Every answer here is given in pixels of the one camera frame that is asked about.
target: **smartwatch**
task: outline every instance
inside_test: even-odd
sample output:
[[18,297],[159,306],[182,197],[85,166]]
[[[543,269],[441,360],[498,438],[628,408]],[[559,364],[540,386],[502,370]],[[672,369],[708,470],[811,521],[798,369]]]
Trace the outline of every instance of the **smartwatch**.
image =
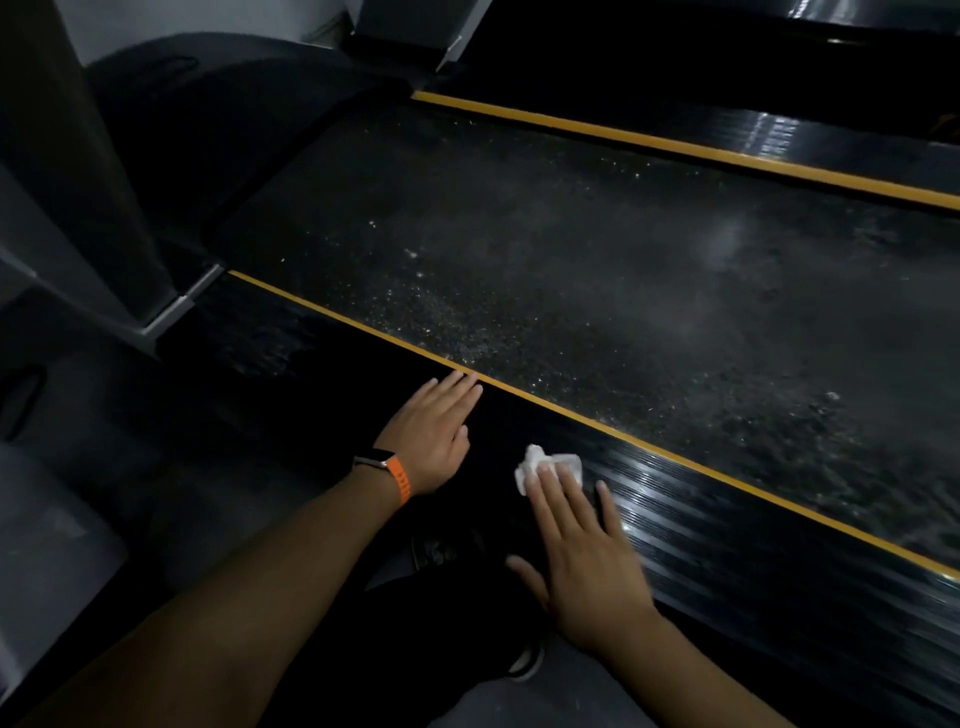
[[369,465],[371,468],[389,472],[400,490],[400,505],[410,499],[410,478],[400,465],[396,453],[388,449],[367,448],[353,455],[353,465]]

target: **hand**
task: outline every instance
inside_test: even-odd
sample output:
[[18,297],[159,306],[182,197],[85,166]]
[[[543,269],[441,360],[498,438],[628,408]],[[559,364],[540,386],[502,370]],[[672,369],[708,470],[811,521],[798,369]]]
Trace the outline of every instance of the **hand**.
[[606,532],[576,479],[546,465],[526,481],[527,497],[546,546],[549,585],[519,556],[507,559],[575,646],[602,660],[637,630],[660,620],[639,558],[623,533],[607,484],[597,483]]
[[433,493],[464,462],[470,449],[464,420],[483,386],[477,375],[453,371],[442,382],[430,379],[383,428],[373,443],[390,450],[410,478],[410,493]]

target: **finger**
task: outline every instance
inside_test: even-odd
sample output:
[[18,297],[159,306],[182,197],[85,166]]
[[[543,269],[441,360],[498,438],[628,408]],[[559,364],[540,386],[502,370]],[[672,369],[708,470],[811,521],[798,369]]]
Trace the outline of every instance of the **finger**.
[[593,512],[593,506],[584,495],[584,489],[573,476],[573,472],[566,465],[561,463],[557,466],[557,475],[560,477],[560,485],[564,489],[564,495],[570,504],[570,510],[573,511],[573,517],[585,531],[597,533],[600,531],[600,522]]
[[437,378],[434,376],[430,381],[424,382],[420,389],[414,392],[413,396],[407,400],[407,403],[403,406],[412,407],[416,404],[419,404],[423,399],[430,394],[430,391],[436,387],[438,384]]
[[459,400],[454,402],[452,407],[446,410],[441,424],[446,427],[447,430],[453,430],[462,425],[464,420],[467,418],[467,415],[473,411],[473,408],[477,405],[477,402],[480,401],[480,395],[482,394],[482,384],[476,384],[470,387],[466,394],[460,397]]
[[432,404],[442,397],[454,384],[464,378],[464,373],[459,369],[454,369],[450,374],[444,377],[444,379],[430,390],[429,396],[423,398],[423,404]]
[[457,434],[453,436],[453,443],[450,445],[449,467],[456,473],[467,457],[470,450],[470,440],[467,437],[467,426],[460,425]]
[[537,468],[537,476],[540,478],[540,485],[543,486],[543,496],[546,498],[547,505],[550,506],[550,512],[553,514],[553,520],[557,522],[560,534],[563,537],[572,536],[583,531],[577,519],[570,510],[570,503],[564,495],[564,489],[557,480],[557,476],[550,470],[546,463]]
[[507,569],[520,577],[520,581],[526,584],[527,589],[533,593],[543,611],[546,612],[550,607],[550,592],[546,588],[546,580],[542,574],[534,569],[530,562],[519,556],[507,557]]
[[460,381],[433,400],[431,406],[434,407],[435,410],[440,414],[445,413],[450,409],[450,407],[460,401],[476,383],[477,373],[470,372],[467,376],[464,376],[462,379],[460,379]]
[[543,538],[543,545],[546,547],[546,555],[552,558],[552,554],[561,540],[560,528],[553,519],[553,512],[543,495],[540,479],[535,474],[527,475],[526,488],[527,497],[530,499],[530,507],[534,510],[534,518],[537,520],[537,527],[540,529],[540,536]]
[[617,541],[624,544],[629,543],[627,534],[623,532],[623,521],[620,519],[620,514],[616,511],[616,504],[613,502],[613,494],[603,480],[597,480],[597,493],[600,494],[604,530]]

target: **white tissue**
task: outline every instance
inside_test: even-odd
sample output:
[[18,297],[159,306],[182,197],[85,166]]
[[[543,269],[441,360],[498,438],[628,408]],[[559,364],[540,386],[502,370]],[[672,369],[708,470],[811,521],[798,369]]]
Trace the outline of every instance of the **white tissue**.
[[539,445],[528,445],[526,457],[523,458],[522,463],[516,466],[516,470],[514,471],[516,489],[520,491],[522,496],[527,495],[527,489],[524,486],[527,475],[535,473],[540,463],[548,463],[554,475],[557,474],[557,465],[559,463],[566,463],[573,473],[573,477],[576,478],[577,485],[581,488],[584,487],[584,466],[583,463],[580,462],[580,455],[571,455],[568,453],[548,455]]

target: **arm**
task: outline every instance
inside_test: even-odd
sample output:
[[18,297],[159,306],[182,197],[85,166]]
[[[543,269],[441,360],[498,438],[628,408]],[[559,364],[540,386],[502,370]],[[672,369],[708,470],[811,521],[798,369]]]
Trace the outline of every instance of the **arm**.
[[[392,450],[413,495],[430,493],[469,449],[476,376],[431,379],[375,446]],[[393,477],[358,466],[151,615],[28,716],[37,726],[253,727],[361,552],[400,506]]]
[[789,728],[657,611],[607,485],[597,484],[605,531],[569,470],[558,470],[559,481],[544,467],[526,483],[549,587],[523,559],[511,556],[507,565],[560,631],[668,728]]

